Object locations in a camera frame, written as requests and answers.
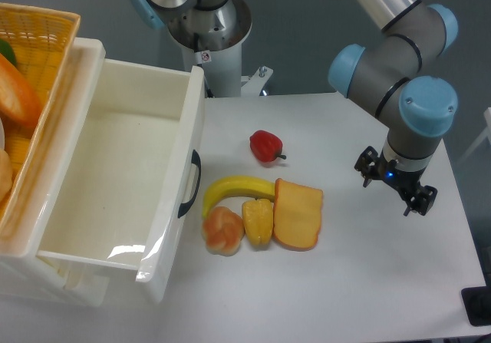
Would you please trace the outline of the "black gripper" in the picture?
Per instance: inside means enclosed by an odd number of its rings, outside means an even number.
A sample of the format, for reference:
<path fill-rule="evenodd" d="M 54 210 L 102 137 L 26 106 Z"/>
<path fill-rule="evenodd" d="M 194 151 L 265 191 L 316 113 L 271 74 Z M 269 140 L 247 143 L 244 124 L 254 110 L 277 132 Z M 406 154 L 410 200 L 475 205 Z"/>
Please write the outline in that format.
<path fill-rule="evenodd" d="M 358 157 L 354 169 L 364 179 L 363 188 L 368 187 L 373 180 L 380 180 L 395 190 L 406 203 L 404 216 L 409 213 L 425 216 L 432 208 L 438 191 L 435 187 L 420 184 L 426 167 L 409 170 L 402 167 L 406 163 L 409 160 L 387 160 L 383 154 L 379 156 L 372 146 L 368 146 Z"/>

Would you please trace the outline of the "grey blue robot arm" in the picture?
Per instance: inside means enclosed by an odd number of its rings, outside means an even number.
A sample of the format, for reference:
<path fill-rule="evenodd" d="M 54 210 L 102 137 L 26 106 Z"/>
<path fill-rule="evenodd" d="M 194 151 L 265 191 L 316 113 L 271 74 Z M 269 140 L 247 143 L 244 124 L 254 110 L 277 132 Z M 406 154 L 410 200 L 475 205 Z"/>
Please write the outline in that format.
<path fill-rule="evenodd" d="M 388 129 L 381 151 L 368 147 L 354 166 L 365 183 L 396 190 L 407 211 L 425 215 L 437 190 L 420 178 L 458 107 L 455 90 L 421 70 L 455 41 L 458 23 L 442 5 L 421 0 L 358 0 L 384 35 L 375 49 L 348 45 L 328 70 L 329 84 Z M 245 97 L 265 80 L 242 75 L 242 43 L 252 27 L 243 0 L 130 0 L 154 29 L 166 28 L 187 68 L 204 70 L 208 97 Z"/>

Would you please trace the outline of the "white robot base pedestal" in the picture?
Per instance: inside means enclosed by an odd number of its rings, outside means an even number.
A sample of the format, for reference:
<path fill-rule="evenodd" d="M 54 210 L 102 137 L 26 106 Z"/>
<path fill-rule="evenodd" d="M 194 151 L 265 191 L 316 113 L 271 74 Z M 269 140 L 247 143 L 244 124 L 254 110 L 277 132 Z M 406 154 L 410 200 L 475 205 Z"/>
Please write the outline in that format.
<path fill-rule="evenodd" d="M 227 0 L 220 8 L 192 8 L 168 24 L 180 47 L 184 68 L 204 71 L 207 97 L 265 95 L 273 70 L 260 66 L 254 74 L 242 73 L 242 45 L 252 30 L 252 16 L 243 0 Z"/>

